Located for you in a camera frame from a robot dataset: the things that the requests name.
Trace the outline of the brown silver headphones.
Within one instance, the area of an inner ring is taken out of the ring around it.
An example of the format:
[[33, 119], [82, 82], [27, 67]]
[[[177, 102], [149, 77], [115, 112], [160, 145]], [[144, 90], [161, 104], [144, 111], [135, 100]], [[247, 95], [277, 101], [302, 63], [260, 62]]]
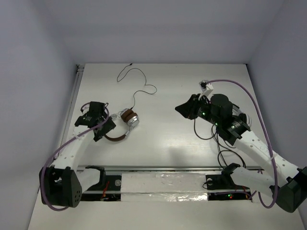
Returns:
[[131, 133], [131, 131], [140, 122], [139, 116], [131, 108], [126, 108], [126, 109], [118, 112], [117, 114], [111, 115], [112, 120], [115, 120], [117, 118], [121, 118], [121, 120], [128, 125], [129, 129], [125, 134], [123, 134], [123, 135], [121, 135], [120, 137], [117, 137], [117, 138], [111, 138], [111, 137], [105, 135], [105, 138], [109, 141], [112, 141], [112, 142], [119, 142], [119, 141], [123, 141], [124, 139], [126, 139], [129, 136], [129, 134]]

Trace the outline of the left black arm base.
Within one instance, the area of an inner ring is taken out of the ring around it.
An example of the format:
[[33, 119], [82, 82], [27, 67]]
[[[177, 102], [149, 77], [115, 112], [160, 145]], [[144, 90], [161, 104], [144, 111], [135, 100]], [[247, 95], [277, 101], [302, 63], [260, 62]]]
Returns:
[[107, 174], [104, 167], [88, 166], [100, 172], [99, 182], [82, 194], [81, 201], [121, 201], [120, 174]]

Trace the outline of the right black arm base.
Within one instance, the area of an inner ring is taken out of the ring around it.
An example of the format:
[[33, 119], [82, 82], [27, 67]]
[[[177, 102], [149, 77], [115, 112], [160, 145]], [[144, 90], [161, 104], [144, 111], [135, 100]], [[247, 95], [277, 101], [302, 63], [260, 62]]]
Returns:
[[236, 185], [231, 178], [237, 168], [245, 169], [239, 164], [231, 163], [220, 174], [206, 175], [202, 187], [207, 190], [209, 201], [252, 200], [249, 188]]

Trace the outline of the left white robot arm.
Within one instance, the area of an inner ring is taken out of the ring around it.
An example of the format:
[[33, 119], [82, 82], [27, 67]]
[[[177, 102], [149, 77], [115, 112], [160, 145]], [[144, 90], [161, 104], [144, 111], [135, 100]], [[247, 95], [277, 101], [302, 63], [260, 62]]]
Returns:
[[49, 157], [39, 173], [42, 203], [53, 211], [77, 207], [83, 192], [107, 185], [102, 166], [88, 165], [78, 171], [89, 144], [115, 128], [107, 103], [89, 102], [88, 105], [87, 111], [81, 109], [72, 137]]

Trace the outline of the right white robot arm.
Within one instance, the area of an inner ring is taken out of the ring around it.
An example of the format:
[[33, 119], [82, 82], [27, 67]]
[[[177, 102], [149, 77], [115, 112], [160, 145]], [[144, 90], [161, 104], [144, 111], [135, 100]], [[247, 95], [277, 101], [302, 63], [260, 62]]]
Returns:
[[210, 99], [193, 94], [175, 110], [184, 118], [202, 118], [216, 126], [217, 134], [230, 145], [253, 159], [265, 175], [242, 169], [232, 163], [223, 170], [222, 184], [226, 188], [242, 185], [271, 196], [276, 205], [293, 213], [307, 198], [307, 169], [288, 162], [261, 141], [242, 116], [233, 114], [233, 104], [223, 94]]

